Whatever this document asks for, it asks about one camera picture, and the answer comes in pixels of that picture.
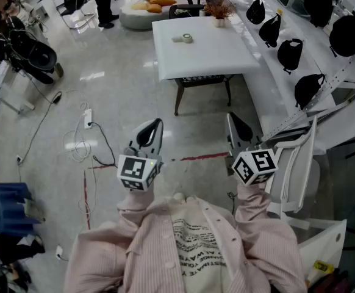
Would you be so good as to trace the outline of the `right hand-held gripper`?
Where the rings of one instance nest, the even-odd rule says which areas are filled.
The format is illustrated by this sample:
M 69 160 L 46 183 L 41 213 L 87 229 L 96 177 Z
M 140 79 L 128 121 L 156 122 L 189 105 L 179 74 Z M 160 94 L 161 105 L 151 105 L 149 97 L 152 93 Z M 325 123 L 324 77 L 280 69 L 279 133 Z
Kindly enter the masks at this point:
M 235 175 L 246 186 L 263 186 L 278 170 L 275 147 L 266 143 L 250 144 L 253 131 L 234 112 L 226 116 L 227 140 L 226 173 Z

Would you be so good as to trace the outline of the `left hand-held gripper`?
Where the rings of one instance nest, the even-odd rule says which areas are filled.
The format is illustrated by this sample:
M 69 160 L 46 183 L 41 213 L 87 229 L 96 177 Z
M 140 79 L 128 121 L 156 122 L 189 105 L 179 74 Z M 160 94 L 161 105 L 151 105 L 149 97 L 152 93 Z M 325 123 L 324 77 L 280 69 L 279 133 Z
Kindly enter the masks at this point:
M 159 155 L 163 139 L 163 121 L 149 120 L 132 131 L 129 146 L 119 156 L 117 178 L 128 191 L 148 191 L 163 164 Z M 149 149 L 150 153 L 136 149 Z

